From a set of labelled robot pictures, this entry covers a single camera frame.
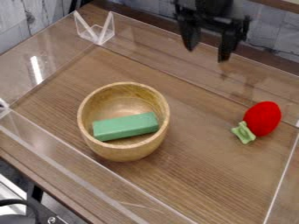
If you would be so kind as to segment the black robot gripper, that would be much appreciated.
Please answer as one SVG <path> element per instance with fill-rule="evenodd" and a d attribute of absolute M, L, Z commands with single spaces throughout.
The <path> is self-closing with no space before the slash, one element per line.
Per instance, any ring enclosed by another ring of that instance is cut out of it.
<path fill-rule="evenodd" d="M 219 62 L 228 61 L 248 35 L 243 0 L 173 0 L 173 8 L 186 49 L 191 52 L 200 43 L 202 29 L 222 33 Z"/>

